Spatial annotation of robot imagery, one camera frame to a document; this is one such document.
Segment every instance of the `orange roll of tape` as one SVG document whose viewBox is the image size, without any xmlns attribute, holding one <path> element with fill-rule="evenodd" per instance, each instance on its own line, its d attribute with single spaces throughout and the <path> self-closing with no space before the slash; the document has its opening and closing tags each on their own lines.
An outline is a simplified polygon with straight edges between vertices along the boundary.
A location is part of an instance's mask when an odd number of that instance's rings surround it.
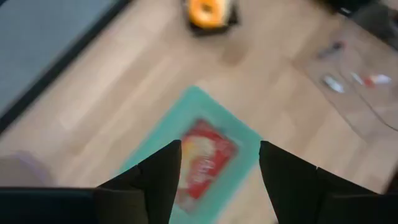
<svg viewBox="0 0 398 224">
<path fill-rule="evenodd" d="M 190 20 L 201 28 L 224 26 L 226 0 L 189 0 Z"/>
</svg>

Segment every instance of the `black object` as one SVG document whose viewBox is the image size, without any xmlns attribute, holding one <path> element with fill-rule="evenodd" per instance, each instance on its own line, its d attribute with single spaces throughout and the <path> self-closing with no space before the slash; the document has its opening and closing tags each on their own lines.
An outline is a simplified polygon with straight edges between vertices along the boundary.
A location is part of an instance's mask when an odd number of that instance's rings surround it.
<svg viewBox="0 0 398 224">
<path fill-rule="evenodd" d="M 189 16 L 187 13 L 187 0 L 182 0 L 183 11 L 185 15 L 185 20 L 187 22 L 188 28 L 193 32 L 193 34 L 197 37 L 203 37 L 208 35 L 217 35 L 217 34 L 225 34 L 228 33 L 229 30 L 239 24 L 239 14 L 238 14 L 238 5 L 235 3 L 232 6 L 231 15 L 228 19 L 228 24 L 224 27 L 214 28 L 214 29 L 202 29 L 201 27 L 196 26 L 193 22 L 189 20 Z"/>
<path fill-rule="evenodd" d="M 6 1 L 12 0 L 0 0 L 0 6 Z M 32 86 L 28 86 L 27 90 L 19 97 L 19 99 L 16 99 L 13 104 L 10 105 L 9 109 L 4 114 L 0 114 L 0 134 L 3 133 L 20 115 L 22 115 L 22 113 L 52 82 L 55 81 L 68 65 L 76 59 L 77 55 L 88 46 L 88 44 L 127 6 L 129 2 L 130 0 L 115 0 L 115 4 L 113 4 L 113 6 L 109 8 L 85 34 L 75 40 L 71 44 L 71 47 L 61 55 L 60 58 L 49 69 L 47 69 Z"/>
<path fill-rule="evenodd" d="M 344 43 L 341 41 L 334 42 L 330 47 L 321 50 L 318 55 L 317 59 L 324 59 L 330 55 L 333 55 L 334 53 L 339 52 L 344 48 Z"/>
<path fill-rule="evenodd" d="M 392 177 L 388 188 L 386 189 L 387 193 L 398 193 L 398 169 L 396 169 L 394 176 Z"/>
<path fill-rule="evenodd" d="M 376 194 L 265 141 L 260 167 L 280 224 L 397 223 L 397 194 Z"/>
<path fill-rule="evenodd" d="M 397 13 L 381 2 L 372 2 L 351 19 L 379 40 L 398 50 Z"/>
<path fill-rule="evenodd" d="M 350 16 L 361 7 L 376 0 L 324 0 L 334 11 Z"/>
<path fill-rule="evenodd" d="M 175 140 L 95 189 L 0 188 L 0 223 L 169 222 L 181 166 Z"/>
</svg>

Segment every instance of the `orange object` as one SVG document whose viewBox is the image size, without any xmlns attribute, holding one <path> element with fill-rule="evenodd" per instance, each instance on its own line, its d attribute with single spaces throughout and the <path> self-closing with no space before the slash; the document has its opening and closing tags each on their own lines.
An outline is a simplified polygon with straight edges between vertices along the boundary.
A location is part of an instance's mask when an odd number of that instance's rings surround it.
<svg viewBox="0 0 398 224">
<path fill-rule="evenodd" d="M 387 84 L 391 82 L 391 78 L 387 75 L 377 74 L 370 75 L 364 79 L 364 83 L 367 87 L 375 87 L 378 84 Z"/>
<path fill-rule="evenodd" d="M 235 143 L 203 119 L 196 120 L 182 138 L 182 162 L 176 204 L 191 212 L 235 158 Z"/>
<path fill-rule="evenodd" d="M 188 0 L 190 20 L 198 27 L 223 27 L 228 0 Z"/>
</svg>

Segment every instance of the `red snack bag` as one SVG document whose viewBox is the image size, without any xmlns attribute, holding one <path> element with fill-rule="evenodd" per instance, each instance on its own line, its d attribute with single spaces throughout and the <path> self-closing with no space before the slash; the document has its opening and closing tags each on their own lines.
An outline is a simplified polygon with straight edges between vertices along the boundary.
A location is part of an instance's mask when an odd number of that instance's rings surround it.
<svg viewBox="0 0 398 224">
<path fill-rule="evenodd" d="M 236 146 L 203 119 L 182 138 L 182 164 L 176 203 L 189 212 L 221 170 L 236 155 Z"/>
</svg>

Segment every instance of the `blurry object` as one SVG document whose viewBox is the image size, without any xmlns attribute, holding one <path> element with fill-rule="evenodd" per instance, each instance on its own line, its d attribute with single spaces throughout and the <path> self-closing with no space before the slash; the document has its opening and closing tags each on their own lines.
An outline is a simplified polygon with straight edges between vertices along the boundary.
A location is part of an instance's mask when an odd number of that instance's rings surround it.
<svg viewBox="0 0 398 224">
<path fill-rule="evenodd" d="M 202 29 L 220 28 L 228 23 L 232 0 L 187 0 L 189 20 Z"/>
<path fill-rule="evenodd" d="M 265 141 L 259 163 L 280 224 L 398 222 L 398 194 L 376 194 Z"/>
<path fill-rule="evenodd" d="M 386 189 L 386 193 L 396 193 L 398 194 L 398 167 L 394 172 L 394 176 L 392 177 L 390 184 Z"/>
<path fill-rule="evenodd" d="M 390 82 L 391 78 L 388 77 L 387 75 L 382 75 L 382 74 L 370 75 L 364 79 L 364 83 L 368 87 L 374 87 L 375 85 L 378 84 L 386 84 Z"/>
<path fill-rule="evenodd" d="M 323 0 L 323 1 L 325 1 L 334 11 L 339 12 L 344 16 L 350 16 L 359 9 L 361 9 L 363 6 L 376 0 Z"/>
<path fill-rule="evenodd" d="M 210 177 L 210 180 L 192 185 L 195 191 L 191 188 L 190 193 L 199 198 L 198 203 L 192 203 L 192 208 L 184 208 L 178 199 L 175 201 L 170 224 L 216 223 L 226 204 L 258 161 L 261 136 L 201 88 L 191 86 L 140 143 L 121 170 L 139 163 L 159 146 L 173 139 L 183 140 L 181 175 L 200 174 L 199 177 Z M 214 162 L 218 168 L 207 170 L 207 166 L 197 169 L 196 165 L 204 161 Z M 179 187 L 187 188 L 190 182 L 190 179 L 182 180 Z"/>
<path fill-rule="evenodd" d="M 386 4 L 390 9 L 398 10 L 397 0 L 383 0 L 383 3 Z"/>
<path fill-rule="evenodd" d="M 389 10 L 390 27 L 394 36 L 398 37 L 398 11 L 396 9 Z"/>
<path fill-rule="evenodd" d="M 351 76 L 354 78 L 356 82 L 358 82 L 360 85 L 364 85 L 365 83 L 363 82 L 362 78 L 359 77 L 357 73 L 351 72 Z"/>
<path fill-rule="evenodd" d="M 0 187 L 50 187 L 50 172 L 27 152 L 0 157 Z"/>
<path fill-rule="evenodd" d="M 344 93 L 344 88 L 343 86 L 330 74 L 325 75 L 322 79 L 322 81 L 331 89 L 334 90 L 338 93 Z"/>
<path fill-rule="evenodd" d="M 239 23 L 235 0 L 182 0 L 188 28 L 196 36 L 224 34 Z"/>
<path fill-rule="evenodd" d="M 330 47 L 321 50 L 318 55 L 317 58 L 318 59 L 324 59 L 327 56 L 333 55 L 334 53 L 339 52 L 340 50 L 344 49 L 344 43 L 342 41 L 337 41 L 334 42 Z"/>
<path fill-rule="evenodd" d="M 205 120 L 197 120 L 182 138 L 177 205 L 191 212 L 236 153 L 236 146 L 226 136 Z"/>
<path fill-rule="evenodd" d="M 363 29 L 392 48 L 398 50 L 397 14 L 383 1 L 372 2 L 363 7 L 352 20 Z"/>
<path fill-rule="evenodd" d="M 95 188 L 0 187 L 0 223 L 169 223 L 180 165 L 174 140 Z"/>
</svg>

